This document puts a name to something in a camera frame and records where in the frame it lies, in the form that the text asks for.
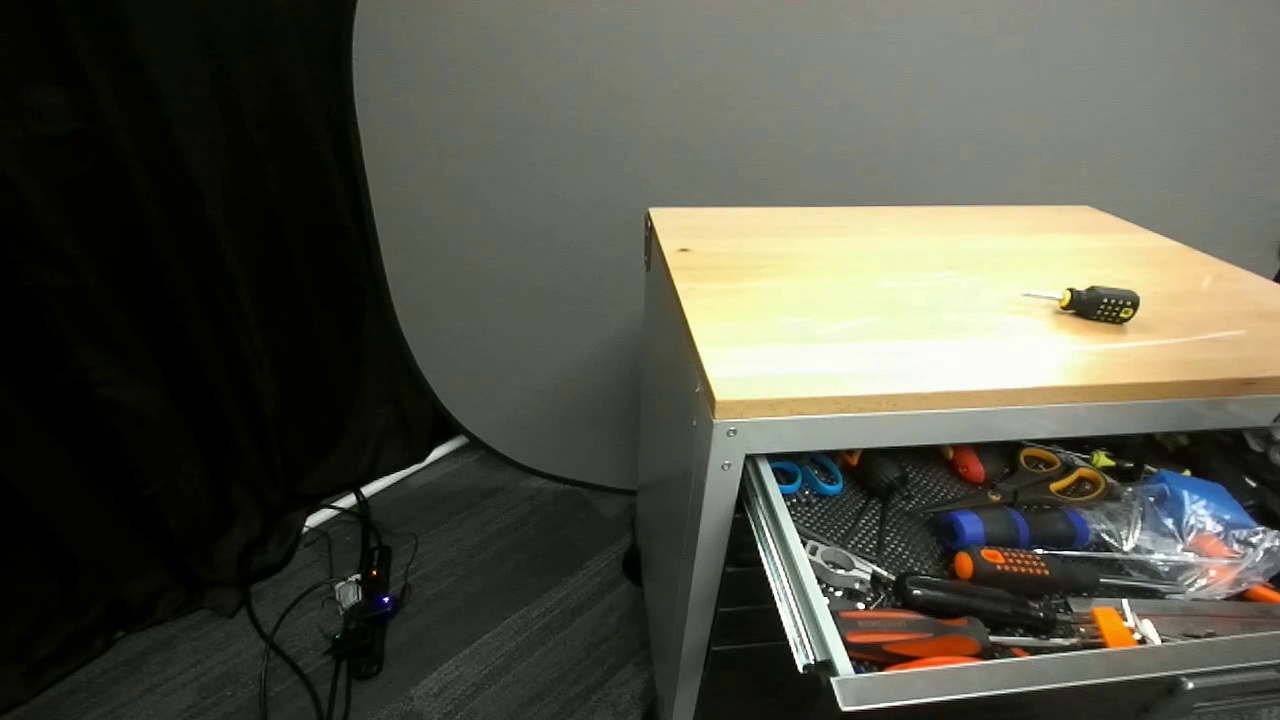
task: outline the black cable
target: black cable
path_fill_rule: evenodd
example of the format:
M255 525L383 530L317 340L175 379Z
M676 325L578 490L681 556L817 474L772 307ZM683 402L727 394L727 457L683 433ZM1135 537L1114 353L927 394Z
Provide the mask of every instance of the black cable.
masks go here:
M238 587L238 596L244 596L244 615L246 615L250 633L255 633L255 638L269 644L269 654L274 654L274 658L282 661L282 670L302 685L317 720L329 720L313 676L274 644L274 638L264 633L264 620L260 620L255 608L250 608L250 587Z
M354 696L353 696L353 685L354 685L354 680L353 680L353 671L348 671L348 689L342 689L342 720L353 720L353 701L354 701Z
M412 587L407 576L415 573L415 553L418 553L422 539L415 533L401 533L401 537L412 537L407 562L401 568L401 602L394 602L404 608L407 606L407 587Z
M272 623L272 638L280 638L280 627L282 627L282 620L317 591L317 587L323 587L329 581L317 581L317 584L308 584L302 591L294 591L282 608L280 608L280 615L274 615L274 623Z
M359 568L367 568L371 545L378 545L378 537L376 537L362 490L354 490L354 507L359 507Z
M329 716L330 716L330 710L335 710L335 689L341 689L341 676L342 671L342 661L341 661L341 654L330 654L330 671L329 671Z

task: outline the gray backdrop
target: gray backdrop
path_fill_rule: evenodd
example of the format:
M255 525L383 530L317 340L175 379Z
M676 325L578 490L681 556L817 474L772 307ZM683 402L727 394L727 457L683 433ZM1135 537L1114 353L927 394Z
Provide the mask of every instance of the gray backdrop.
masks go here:
M653 205L1097 205L1276 269L1276 0L362 0L404 334L471 437L630 484Z

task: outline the table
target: table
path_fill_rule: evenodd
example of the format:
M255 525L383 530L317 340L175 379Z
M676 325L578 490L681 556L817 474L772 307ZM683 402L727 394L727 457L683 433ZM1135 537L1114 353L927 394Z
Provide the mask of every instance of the table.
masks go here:
M697 713L748 457L1280 408L1280 290L1097 209L653 209L638 568L660 716ZM1133 325L1033 292L1122 286Z

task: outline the cable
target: cable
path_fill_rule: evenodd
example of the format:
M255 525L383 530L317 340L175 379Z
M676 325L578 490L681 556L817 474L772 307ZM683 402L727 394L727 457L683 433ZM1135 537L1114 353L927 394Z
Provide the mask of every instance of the cable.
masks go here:
M329 671L329 720L330 720L330 710L335 710L335 689L342 685L342 661L341 654L330 654L330 671Z
M367 498L354 490L354 511L359 511L359 568L367 568L367 562L371 562L371 553L378 547L378 545L386 545L383 539L383 533L376 530L376 519L371 519L371 507L367 507Z
M460 450L469 450L469 443L471 443L469 437L453 437L453 442L436 443L418 464L407 464L407 467L386 474L386 478L378 478L378 482L371 482L371 484L359 484L359 491L362 491L362 498L378 498L378 491L386 491L391 484L412 482L415 474L439 464L444 457L453 457L453 452L460 452ZM341 511L353 507L353 503L354 503L353 498L341 498L341 501L330 501L330 507L317 507L317 511L302 519L302 533L329 525L330 516L341 516Z
M342 720L353 720L353 671L348 671L348 689L342 689Z
M317 584L308 584L302 591L294 591L294 596L280 608L280 615L274 615L274 623L272 623L269 638L280 638L282 620L288 620L317 587L323 587L323 584L329 584L329 581L317 581Z
M274 638L264 633L264 620L260 620L255 608L250 608L250 587L238 587L238 596L244 596L244 615L246 615L250 633L255 633L255 638L269 644L269 654L274 654L274 658L282 661L282 670L308 689L308 701L313 701L317 720L329 720L313 676L274 644Z

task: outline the tool drawer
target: tool drawer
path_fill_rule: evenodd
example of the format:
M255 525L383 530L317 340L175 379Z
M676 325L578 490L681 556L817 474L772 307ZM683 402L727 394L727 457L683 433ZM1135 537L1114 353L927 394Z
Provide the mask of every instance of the tool drawer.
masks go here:
M1263 460L1271 478L1260 478L1260 457L1241 443L1241 433L1200 433L1177 442L1114 442L1122 450L1142 450L1142 474L1178 467L1194 474L1194 482L1210 482L1229 490L1241 507L1260 519L1266 533L1280 516L1280 484L1276 467ZM827 457L832 464L849 457L835 452L796 452L796 457ZM949 658L943 666L889 666L855 654L844 633L841 612L896 612L902 576L941 576L950 581L954 537L943 537L941 516L954 507L1007 507L1007 498L990 501L990 490L975 490L954 482L954 464L943 450L874 450L879 460L893 460L902 474L902 484L893 491L872 491L853 467L844 467L844 490L790 490L796 457L748 457L738 511L750 530L758 568L769 576L781 627L790 644L790 666L805 676L819 676L832 685L841 713L859 710L901 710L901 706L941 706L941 701L971 701L971 696L1011 696L1011 692L1053 692L1053 689L1082 689L1082 685L1127 685L1127 680L1177 680L1178 689L1194 689L1194 676L1210 676L1218 685L1263 685L1266 701L1280 689L1280 606L1244 606L1244 602L1163 602L1160 587L1090 587L1090 591L1045 591L1034 608L1056 606L1060 615L1087 615L1087 608L1118 608L1133 620L1133 638L1118 644L1078 644L1078 649L1017 649L1017 654L985 654ZM859 573L844 573L832 581L832 568L844 562L817 562L817 553L853 553Z

